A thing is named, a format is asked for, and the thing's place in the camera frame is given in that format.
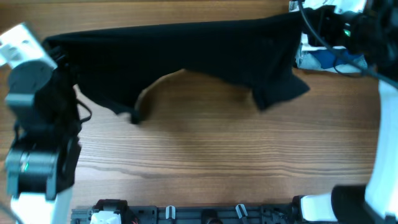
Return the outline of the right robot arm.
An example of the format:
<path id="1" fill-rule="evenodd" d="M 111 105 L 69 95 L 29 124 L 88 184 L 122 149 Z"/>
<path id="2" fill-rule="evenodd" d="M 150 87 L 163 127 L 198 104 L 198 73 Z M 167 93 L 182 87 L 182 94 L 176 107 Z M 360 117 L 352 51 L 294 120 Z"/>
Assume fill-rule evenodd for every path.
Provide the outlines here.
<path id="1" fill-rule="evenodd" d="M 326 113 L 326 124 L 294 145 L 304 166 L 319 181 L 336 175 L 366 183 L 336 185 L 325 194 L 299 199 L 308 222 L 397 222 L 397 67 L 380 68 L 367 78 L 312 74 L 316 98 L 311 109 Z"/>

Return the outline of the black t-shirt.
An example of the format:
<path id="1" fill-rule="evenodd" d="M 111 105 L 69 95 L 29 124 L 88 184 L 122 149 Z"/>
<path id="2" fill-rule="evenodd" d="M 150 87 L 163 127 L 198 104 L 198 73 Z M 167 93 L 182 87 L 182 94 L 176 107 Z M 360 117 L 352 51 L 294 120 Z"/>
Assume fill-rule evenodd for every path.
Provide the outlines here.
<path id="1" fill-rule="evenodd" d="M 87 30 L 47 37 L 75 69 L 80 91 L 137 124 L 139 95 L 158 79 L 189 70 L 252 91 L 260 110 L 293 100 L 309 86 L 293 74 L 299 13 L 263 19 Z"/>

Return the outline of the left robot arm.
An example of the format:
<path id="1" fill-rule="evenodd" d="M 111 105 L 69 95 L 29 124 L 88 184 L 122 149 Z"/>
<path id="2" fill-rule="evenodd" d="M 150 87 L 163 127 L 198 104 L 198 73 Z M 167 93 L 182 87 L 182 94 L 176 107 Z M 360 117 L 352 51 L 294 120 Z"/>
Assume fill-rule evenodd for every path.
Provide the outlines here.
<path id="1" fill-rule="evenodd" d="M 6 104 L 16 116 L 6 157 L 9 214 L 17 223 L 65 223 L 80 155 L 75 76 L 31 60 L 13 68 Z"/>

